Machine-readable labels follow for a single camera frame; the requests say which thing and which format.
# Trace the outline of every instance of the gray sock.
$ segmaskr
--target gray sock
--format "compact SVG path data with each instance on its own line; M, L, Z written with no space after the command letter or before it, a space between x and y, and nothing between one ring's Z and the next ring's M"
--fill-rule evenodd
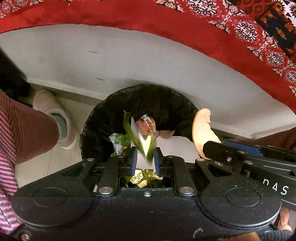
M59 141L65 140L67 136L67 123L66 120L59 114L51 114L51 116L55 119L57 122L57 125L59 127Z

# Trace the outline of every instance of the red fabric border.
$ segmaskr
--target red fabric border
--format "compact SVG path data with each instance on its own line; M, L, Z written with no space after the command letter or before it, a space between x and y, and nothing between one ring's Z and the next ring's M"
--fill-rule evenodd
M47 0L1 19L0 33L66 23L138 30L182 43L242 73L296 113L296 98L289 84L234 35L190 12L178 12L151 0Z

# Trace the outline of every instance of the white wall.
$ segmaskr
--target white wall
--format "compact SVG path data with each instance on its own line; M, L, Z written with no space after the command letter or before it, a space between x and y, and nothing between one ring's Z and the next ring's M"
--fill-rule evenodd
M185 45L149 33L101 26L58 25L0 34L0 46L29 82L99 99L138 83L169 86L211 126L261 137L296 126L294 113L255 83Z

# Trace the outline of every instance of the gold foil wrapper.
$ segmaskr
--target gold foil wrapper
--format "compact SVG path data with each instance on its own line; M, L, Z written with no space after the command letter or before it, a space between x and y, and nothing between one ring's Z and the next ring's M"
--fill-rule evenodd
M152 169L137 169L135 175L132 176L130 182L136 184L139 188L143 188L149 184L151 180L157 179L156 170Z

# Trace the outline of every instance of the trash bin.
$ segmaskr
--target trash bin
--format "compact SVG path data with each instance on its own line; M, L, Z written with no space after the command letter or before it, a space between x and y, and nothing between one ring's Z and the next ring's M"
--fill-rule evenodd
M140 84L119 90L100 102L89 115L80 138L82 159L107 161L114 152L109 136L123 133L123 112L134 120L148 114L157 130L175 130L174 136L192 141L192 123L198 109L185 96L164 86Z

